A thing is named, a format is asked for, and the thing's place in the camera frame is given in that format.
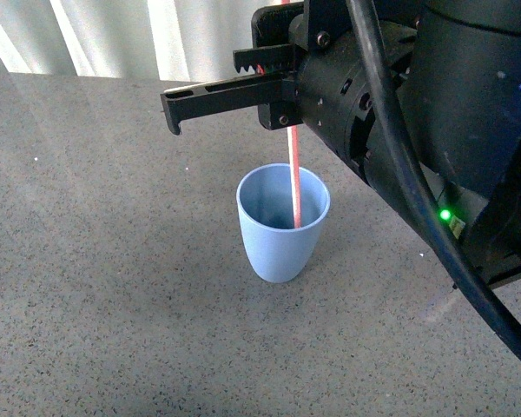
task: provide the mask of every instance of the countertop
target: countertop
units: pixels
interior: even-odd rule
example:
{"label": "countertop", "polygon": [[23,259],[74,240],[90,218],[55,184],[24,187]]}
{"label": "countertop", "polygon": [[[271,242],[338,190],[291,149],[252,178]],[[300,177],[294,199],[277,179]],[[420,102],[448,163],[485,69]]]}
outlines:
{"label": "countertop", "polygon": [[174,85],[0,74],[0,416],[521,415],[521,363],[305,127],[332,207],[300,276],[258,278],[235,190],[286,132],[172,136]]}

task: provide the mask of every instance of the screw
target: screw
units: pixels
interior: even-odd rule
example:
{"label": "screw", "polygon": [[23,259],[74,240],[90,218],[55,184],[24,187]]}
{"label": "screw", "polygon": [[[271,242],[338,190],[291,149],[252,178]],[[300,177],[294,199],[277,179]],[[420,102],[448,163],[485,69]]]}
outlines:
{"label": "screw", "polygon": [[367,111],[373,106],[373,100],[371,100],[371,95],[368,93],[365,93],[360,101],[359,101],[359,108],[361,110]]}
{"label": "screw", "polygon": [[325,32],[324,30],[319,32],[319,34],[316,36],[316,43],[321,48],[327,48],[330,44],[330,35],[328,34],[328,32]]}

